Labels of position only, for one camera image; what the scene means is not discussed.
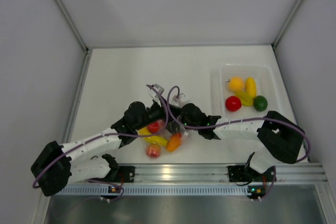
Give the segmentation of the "clear zip top bag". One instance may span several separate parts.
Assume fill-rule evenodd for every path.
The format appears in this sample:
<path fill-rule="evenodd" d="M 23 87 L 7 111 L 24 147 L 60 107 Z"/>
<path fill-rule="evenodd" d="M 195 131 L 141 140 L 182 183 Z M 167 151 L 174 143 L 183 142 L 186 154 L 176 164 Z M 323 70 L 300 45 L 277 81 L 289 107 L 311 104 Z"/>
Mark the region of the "clear zip top bag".
<path fill-rule="evenodd" d="M 173 152 L 168 152 L 166 150 L 166 147 L 164 146 L 160 146 L 161 147 L 161 156 L 168 156 L 168 155 L 172 155 L 172 154 L 177 154 L 180 153 L 183 149 L 185 149 L 185 145 L 188 142 L 188 139 L 190 138 L 190 134 L 189 132 L 182 126 L 180 126 L 179 124 L 173 122 L 170 122 L 166 125 L 166 127 L 164 127 L 165 123 L 162 120 L 159 120 L 160 125 L 161 125 L 161 129 L 154 134 L 150 134 L 150 135 L 144 135 L 144 136 L 140 136 L 144 151 L 146 151 L 146 147 L 150 144 L 154 144 L 154 143 L 148 143 L 147 141 L 143 140 L 143 137 L 150 137 L 150 136 L 154 136 L 154 135 L 159 135 L 165 139 L 167 139 L 168 141 L 170 140 L 171 136 L 175 133 L 181 133 L 182 135 L 182 143 L 180 145 L 180 147 L 173 151 Z"/>

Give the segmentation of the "orange fake mango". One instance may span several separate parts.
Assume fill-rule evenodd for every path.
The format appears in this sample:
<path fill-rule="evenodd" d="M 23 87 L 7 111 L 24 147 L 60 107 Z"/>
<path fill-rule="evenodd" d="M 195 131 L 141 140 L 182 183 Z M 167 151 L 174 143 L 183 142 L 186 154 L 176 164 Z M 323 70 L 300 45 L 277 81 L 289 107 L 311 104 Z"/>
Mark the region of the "orange fake mango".
<path fill-rule="evenodd" d="M 175 133 L 171 136 L 170 140 L 167 143 L 166 150 L 168 152 L 173 152 L 177 150 L 182 143 L 181 133 Z"/>

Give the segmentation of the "red fake apple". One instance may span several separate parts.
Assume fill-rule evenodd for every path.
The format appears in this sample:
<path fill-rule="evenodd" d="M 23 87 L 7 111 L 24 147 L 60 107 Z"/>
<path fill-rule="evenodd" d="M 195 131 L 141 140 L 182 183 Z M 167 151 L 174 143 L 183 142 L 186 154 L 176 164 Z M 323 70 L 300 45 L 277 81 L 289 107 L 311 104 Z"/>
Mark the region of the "red fake apple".
<path fill-rule="evenodd" d="M 225 107 L 230 112 L 238 111 L 242 107 L 240 99 L 234 95 L 225 100 Z"/>

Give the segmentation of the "orange yellow fake peach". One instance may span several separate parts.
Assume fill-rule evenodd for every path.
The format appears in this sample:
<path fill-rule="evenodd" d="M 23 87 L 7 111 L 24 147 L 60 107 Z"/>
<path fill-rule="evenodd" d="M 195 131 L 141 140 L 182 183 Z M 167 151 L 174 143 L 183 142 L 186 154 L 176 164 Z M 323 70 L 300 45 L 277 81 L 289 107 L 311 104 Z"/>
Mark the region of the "orange yellow fake peach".
<path fill-rule="evenodd" d="M 228 81 L 227 86 L 231 92 L 243 91 L 245 88 L 245 82 L 241 77 L 232 77 Z"/>

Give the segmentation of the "yellow fake starfruit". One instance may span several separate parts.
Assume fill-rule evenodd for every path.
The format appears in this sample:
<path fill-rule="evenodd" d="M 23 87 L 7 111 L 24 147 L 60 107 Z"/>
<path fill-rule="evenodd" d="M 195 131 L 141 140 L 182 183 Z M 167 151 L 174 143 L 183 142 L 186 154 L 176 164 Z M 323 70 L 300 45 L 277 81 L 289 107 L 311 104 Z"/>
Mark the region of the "yellow fake starfruit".
<path fill-rule="evenodd" d="M 235 92 L 235 96 L 238 97 L 243 106 L 253 106 L 253 98 L 244 91 Z"/>

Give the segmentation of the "yellow fake corn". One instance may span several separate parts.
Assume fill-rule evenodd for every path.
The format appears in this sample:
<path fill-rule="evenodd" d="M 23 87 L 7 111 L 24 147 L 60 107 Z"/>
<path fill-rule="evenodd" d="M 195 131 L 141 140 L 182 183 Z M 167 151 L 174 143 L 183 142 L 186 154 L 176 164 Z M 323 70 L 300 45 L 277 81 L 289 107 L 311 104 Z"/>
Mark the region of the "yellow fake corn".
<path fill-rule="evenodd" d="M 252 77 L 248 77 L 245 82 L 246 92 L 252 97 L 255 98 L 257 96 L 257 87 L 256 82 Z"/>

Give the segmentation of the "green fake lime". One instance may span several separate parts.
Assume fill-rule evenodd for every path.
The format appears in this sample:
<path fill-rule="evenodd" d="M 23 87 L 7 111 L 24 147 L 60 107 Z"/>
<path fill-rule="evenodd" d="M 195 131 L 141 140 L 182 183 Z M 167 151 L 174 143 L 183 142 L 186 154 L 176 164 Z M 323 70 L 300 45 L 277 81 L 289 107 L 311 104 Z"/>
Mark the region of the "green fake lime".
<path fill-rule="evenodd" d="M 262 112 L 268 108 L 268 101 L 264 96 L 258 95 L 253 99 L 253 106 L 256 111 Z"/>

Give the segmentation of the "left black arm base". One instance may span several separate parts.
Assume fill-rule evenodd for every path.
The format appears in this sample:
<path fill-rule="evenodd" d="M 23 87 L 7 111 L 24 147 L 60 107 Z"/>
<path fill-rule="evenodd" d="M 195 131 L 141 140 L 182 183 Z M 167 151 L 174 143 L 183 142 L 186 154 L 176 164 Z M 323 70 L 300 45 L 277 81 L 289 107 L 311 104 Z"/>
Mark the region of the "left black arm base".
<path fill-rule="evenodd" d="M 91 180 L 115 184 L 133 183 L 134 175 L 134 166 L 119 166 L 118 168 L 112 168 L 104 178 L 91 178 Z"/>

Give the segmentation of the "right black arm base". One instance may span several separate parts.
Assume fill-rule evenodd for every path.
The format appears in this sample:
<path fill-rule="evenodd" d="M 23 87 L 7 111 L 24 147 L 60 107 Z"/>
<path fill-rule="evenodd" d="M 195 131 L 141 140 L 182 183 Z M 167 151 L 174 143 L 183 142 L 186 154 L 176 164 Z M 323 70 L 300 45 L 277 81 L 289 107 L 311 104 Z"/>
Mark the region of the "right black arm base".
<path fill-rule="evenodd" d="M 228 166 L 228 175 L 229 181 L 233 183 L 272 182 L 275 172 L 273 167 L 264 173 L 258 173 L 244 165 L 233 165 Z"/>

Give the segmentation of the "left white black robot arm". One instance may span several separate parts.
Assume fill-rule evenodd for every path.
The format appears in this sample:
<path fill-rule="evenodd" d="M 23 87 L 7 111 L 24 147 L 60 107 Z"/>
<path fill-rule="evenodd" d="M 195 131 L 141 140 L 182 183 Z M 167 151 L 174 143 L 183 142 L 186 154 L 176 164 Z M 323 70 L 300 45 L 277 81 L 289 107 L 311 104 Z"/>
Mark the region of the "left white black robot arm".
<path fill-rule="evenodd" d="M 136 101 L 120 120 L 94 136 L 71 143 L 48 143 L 31 166 L 33 188 L 53 196 L 68 184 L 84 180 L 117 181 L 120 168 L 111 151 L 131 144 L 139 138 L 138 130 L 158 120 L 169 120 L 164 102 L 147 108 Z"/>

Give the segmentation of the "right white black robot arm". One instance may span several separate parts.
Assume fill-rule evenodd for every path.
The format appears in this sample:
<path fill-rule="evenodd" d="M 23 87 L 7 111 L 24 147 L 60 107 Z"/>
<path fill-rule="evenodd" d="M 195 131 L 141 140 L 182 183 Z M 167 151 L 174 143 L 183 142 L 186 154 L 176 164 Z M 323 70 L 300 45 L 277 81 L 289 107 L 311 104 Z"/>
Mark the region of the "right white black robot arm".
<path fill-rule="evenodd" d="M 256 141 L 263 147 L 252 153 L 245 167 L 250 180 L 258 180 L 269 168 L 299 162 L 304 131 L 276 111 L 261 118 L 229 120 L 206 115 L 192 103 L 180 109 L 177 121 L 208 140 Z"/>

